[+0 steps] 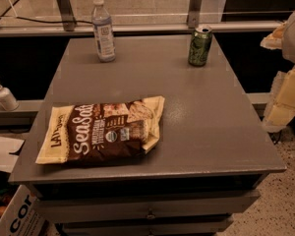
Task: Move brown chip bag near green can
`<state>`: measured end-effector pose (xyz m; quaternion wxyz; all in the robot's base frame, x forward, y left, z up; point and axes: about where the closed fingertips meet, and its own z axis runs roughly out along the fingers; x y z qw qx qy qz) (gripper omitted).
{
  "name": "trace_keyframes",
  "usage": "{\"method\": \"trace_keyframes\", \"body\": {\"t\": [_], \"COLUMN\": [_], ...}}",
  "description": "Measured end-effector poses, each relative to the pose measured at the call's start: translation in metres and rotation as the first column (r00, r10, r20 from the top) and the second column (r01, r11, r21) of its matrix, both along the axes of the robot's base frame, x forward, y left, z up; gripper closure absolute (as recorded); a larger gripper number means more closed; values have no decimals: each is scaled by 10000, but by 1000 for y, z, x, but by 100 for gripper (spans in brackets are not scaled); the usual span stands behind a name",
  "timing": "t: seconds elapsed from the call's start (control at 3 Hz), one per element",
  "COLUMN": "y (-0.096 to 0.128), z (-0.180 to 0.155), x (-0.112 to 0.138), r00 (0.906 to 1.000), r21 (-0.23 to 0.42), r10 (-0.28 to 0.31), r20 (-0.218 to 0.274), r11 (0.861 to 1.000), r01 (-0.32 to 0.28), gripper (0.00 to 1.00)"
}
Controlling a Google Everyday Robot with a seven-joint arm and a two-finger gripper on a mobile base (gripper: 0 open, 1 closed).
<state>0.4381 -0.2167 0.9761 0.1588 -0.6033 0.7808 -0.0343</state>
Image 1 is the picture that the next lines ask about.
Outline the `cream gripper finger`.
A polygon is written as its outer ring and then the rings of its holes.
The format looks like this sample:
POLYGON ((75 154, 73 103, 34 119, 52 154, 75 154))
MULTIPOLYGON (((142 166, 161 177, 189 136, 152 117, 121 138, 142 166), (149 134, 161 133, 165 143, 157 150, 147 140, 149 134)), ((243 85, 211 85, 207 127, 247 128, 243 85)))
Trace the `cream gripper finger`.
POLYGON ((274 77, 262 125, 267 132, 277 133, 294 117, 295 66, 287 73, 279 71, 274 77))
POLYGON ((287 25, 286 22, 282 23, 272 33, 264 37, 263 40, 261 41, 261 47, 270 49, 270 50, 282 49, 286 25, 287 25))

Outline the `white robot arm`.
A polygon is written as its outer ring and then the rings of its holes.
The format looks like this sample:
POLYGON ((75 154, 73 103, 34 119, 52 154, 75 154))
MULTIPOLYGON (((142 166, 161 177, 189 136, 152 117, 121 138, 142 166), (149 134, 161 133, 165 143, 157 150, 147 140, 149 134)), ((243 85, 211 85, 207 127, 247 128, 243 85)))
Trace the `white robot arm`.
POLYGON ((261 47, 280 49, 283 58, 294 64, 287 73, 279 71, 276 74, 265 107, 263 128, 269 133, 277 133, 295 117, 295 11, 262 40, 261 47))

